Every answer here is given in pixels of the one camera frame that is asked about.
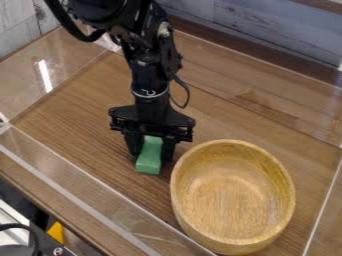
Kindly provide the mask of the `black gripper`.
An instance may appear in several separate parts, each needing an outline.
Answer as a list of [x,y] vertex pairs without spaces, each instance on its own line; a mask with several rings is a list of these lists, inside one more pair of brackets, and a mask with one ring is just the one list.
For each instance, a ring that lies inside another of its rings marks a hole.
[[163,162],[172,160],[176,142],[192,141],[195,120],[172,108],[167,92],[155,97],[135,95],[135,104],[111,108],[108,115],[111,129],[124,135],[134,157],[140,154],[144,136],[163,138]]

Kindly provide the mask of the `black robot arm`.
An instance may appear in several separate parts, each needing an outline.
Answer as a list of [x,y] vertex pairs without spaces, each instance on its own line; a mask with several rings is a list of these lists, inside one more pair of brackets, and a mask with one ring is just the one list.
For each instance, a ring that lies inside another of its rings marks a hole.
[[172,159],[176,144],[192,140],[195,120],[178,110],[170,85],[183,56],[176,49],[174,28],[156,0],[44,0],[68,33],[91,43],[107,35],[119,45],[131,70],[135,103],[108,110],[111,128],[126,139],[130,153],[139,156],[147,136],[162,139],[160,160]]

